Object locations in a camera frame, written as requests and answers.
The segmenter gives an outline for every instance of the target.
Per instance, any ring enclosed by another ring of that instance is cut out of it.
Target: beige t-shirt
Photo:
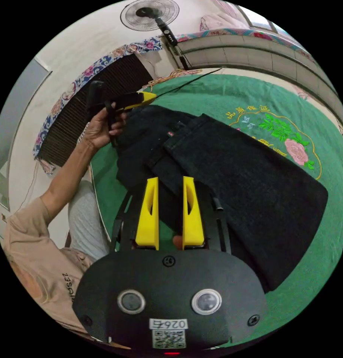
[[[46,222],[50,222],[49,213],[41,198],[10,216],[4,252],[10,262],[38,282],[42,297],[35,301],[42,309],[65,328],[84,336],[87,332],[77,319],[72,302],[92,259],[74,249],[58,249],[49,238]]]

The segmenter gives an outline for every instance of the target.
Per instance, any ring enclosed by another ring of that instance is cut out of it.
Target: camera lens
[[[125,290],[118,296],[118,306],[125,313],[137,314],[144,310],[145,299],[138,291]]]
[[[191,306],[193,310],[202,315],[216,312],[221,306],[221,295],[213,289],[204,289],[194,295]]]

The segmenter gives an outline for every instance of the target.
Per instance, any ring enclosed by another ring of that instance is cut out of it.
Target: fan grille
[[[159,18],[169,25],[179,14],[179,6],[173,0],[137,0],[127,5],[120,15],[120,20],[129,29],[136,31],[157,30],[159,27],[154,19],[148,17],[139,17],[137,10],[142,7],[151,7],[157,9],[160,13]]]

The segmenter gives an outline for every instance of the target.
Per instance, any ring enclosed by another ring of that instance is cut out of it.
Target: green blanket
[[[190,79],[169,80],[154,86],[153,92],[164,93]],[[314,299],[342,254],[341,134],[324,114],[295,94],[268,82],[243,76],[208,75],[162,96],[152,105],[196,116],[206,113],[231,125],[302,166],[328,190],[328,204],[311,246],[282,285],[266,295],[269,313],[245,342],[285,325]],[[100,213],[109,233],[126,194],[125,188],[115,179],[116,160],[115,150],[107,146],[95,155],[91,164]],[[171,236],[171,230],[160,223],[160,249],[172,248]]]

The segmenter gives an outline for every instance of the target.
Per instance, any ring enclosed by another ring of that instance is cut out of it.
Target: person's arm
[[[94,154],[110,143],[111,135],[119,135],[122,132],[125,118],[126,114],[122,113],[117,118],[117,122],[109,129],[105,108],[93,117],[83,139],[77,144],[67,162],[53,178],[48,190],[41,196],[41,200],[48,210],[50,222],[75,195]]]
[[[68,158],[67,162],[53,178],[41,199],[49,212],[52,221],[59,212],[71,201],[78,185],[84,177],[88,165],[97,149],[83,138]]]

